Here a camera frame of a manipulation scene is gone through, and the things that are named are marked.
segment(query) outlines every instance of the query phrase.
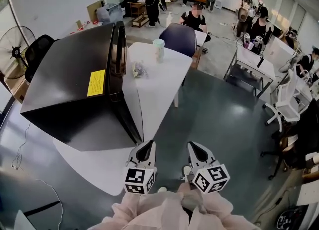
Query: cardboard box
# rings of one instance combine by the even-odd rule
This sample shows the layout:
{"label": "cardboard box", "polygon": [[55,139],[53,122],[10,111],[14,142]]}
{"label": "cardboard box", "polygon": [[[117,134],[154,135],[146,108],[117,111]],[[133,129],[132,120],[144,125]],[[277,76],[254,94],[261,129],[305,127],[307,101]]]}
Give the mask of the cardboard box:
{"label": "cardboard box", "polygon": [[90,21],[93,23],[95,21],[98,21],[98,18],[96,16],[96,10],[99,9],[100,7],[102,7],[102,4],[105,5],[104,0],[99,0],[91,5],[89,5],[88,7],[86,7],[89,17],[90,17]]}
{"label": "cardboard box", "polygon": [[24,101],[26,92],[29,88],[29,83],[26,81],[24,76],[18,79],[7,79],[4,78],[5,83],[7,84],[10,92],[14,96],[14,98],[20,102],[21,104]]}

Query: white office chair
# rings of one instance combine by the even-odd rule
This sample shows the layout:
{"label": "white office chair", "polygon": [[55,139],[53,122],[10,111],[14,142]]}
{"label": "white office chair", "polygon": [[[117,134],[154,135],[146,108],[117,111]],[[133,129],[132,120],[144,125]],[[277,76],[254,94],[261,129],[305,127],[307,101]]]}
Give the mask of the white office chair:
{"label": "white office chair", "polygon": [[279,123],[279,132],[282,131],[281,116],[283,116],[287,122],[297,122],[300,120],[298,103],[294,98],[294,96],[298,95],[295,93],[297,86],[296,66],[294,66],[293,70],[289,69],[288,73],[290,78],[289,82],[278,86],[278,101],[275,104],[275,107],[268,103],[263,105],[263,108],[268,107],[274,112],[274,116],[269,119],[265,125],[269,125],[277,118]]}

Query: black office chair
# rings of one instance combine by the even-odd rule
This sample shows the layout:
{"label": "black office chair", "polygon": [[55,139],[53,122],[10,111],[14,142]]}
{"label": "black office chair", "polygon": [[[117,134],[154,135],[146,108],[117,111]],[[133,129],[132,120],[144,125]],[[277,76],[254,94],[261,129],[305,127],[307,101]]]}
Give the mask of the black office chair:
{"label": "black office chair", "polygon": [[[295,134],[298,136],[297,140],[288,146],[288,137]],[[272,180],[277,174],[283,160],[289,167],[297,169],[314,166],[312,159],[305,160],[305,155],[319,152],[319,108],[314,99],[297,124],[289,128],[288,132],[281,139],[277,139],[276,143],[279,148],[277,151],[263,151],[260,154],[261,157],[264,155],[279,157],[274,173],[268,177],[269,180]]]}
{"label": "black office chair", "polygon": [[25,79],[29,83],[32,81],[35,72],[54,42],[55,40],[52,37],[43,35],[33,42],[25,52],[24,56],[28,64],[28,68],[25,72]]}
{"label": "black office chair", "polygon": [[165,47],[186,56],[193,57],[197,49],[195,30],[191,27],[171,23],[159,36],[165,41]]}

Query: shelf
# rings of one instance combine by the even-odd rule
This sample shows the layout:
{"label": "shelf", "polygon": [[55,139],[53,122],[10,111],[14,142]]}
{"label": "shelf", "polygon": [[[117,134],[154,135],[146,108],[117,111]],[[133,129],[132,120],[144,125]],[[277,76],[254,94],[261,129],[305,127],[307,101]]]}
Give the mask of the shelf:
{"label": "shelf", "polygon": [[263,90],[262,80],[256,80],[255,78],[251,76],[250,73],[248,73],[246,70],[241,69],[238,65],[234,65],[232,67],[232,70],[230,71],[229,76],[234,77],[235,79],[238,79],[241,82],[259,91]]}

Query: blue office chair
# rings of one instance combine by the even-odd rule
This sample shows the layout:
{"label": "blue office chair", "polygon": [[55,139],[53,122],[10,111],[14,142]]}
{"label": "blue office chair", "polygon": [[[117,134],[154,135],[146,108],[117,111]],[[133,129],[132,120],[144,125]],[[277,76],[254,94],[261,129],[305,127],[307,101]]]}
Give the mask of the blue office chair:
{"label": "blue office chair", "polygon": [[159,36],[165,41],[165,47],[176,52],[180,52],[189,57],[196,53],[196,34],[191,27],[171,23]]}

